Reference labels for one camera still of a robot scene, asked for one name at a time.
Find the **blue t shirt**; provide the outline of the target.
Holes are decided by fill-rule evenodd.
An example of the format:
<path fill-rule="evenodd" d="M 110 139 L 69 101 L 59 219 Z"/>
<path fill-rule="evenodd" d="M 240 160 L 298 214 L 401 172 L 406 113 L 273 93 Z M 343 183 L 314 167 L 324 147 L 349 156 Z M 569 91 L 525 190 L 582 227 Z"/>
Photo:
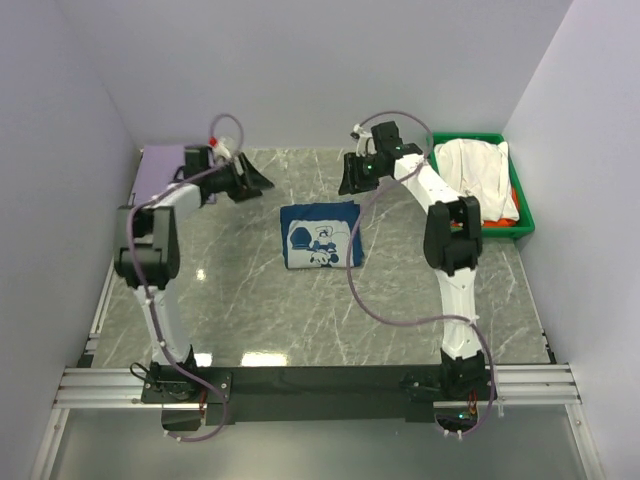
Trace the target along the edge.
<path fill-rule="evenodd" d="M 284 265 L 289 270 L 345 268 L 360 205 L 353 200 L 280 208 Z"/>

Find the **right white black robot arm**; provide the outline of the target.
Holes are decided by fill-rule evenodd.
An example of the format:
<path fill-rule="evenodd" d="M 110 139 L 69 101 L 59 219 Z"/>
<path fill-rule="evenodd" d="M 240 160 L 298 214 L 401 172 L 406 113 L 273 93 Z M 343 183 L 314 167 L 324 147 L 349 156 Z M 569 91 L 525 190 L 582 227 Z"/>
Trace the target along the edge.
<path fill-rule="evenodd" d="M 436 389 L 449 399 L 465 399 L 488 382 L 486 357 L 476 333 L 475 279 L 482 253 L 479 201 L 450 187 L 414 143 L 404 142 L 395 122 L 351 132 L 356 150 L 344 156 L 339 193 L 377 189 L 390 177 L 406 188 L 426 213 L 423 254 L 440 288 L 444 318 Z"/>

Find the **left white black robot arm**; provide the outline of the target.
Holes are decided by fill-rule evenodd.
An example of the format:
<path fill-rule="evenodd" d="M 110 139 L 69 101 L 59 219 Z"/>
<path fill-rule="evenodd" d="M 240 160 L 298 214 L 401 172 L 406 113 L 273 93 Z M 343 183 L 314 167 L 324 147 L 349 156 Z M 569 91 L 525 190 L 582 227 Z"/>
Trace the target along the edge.
<path fill-rule="evenodd" d="M 117 210 L 113 265 L 133 291 L 151 338 L 146 395 L 156 403 L 187 402 L 206 387 L 180 320 L 178 226 L 219 194 L 240 203 L 275 185 L 245 154 L 233 157 L 221 144 L 147 146 L 141 167 L 131 204 Z"/>

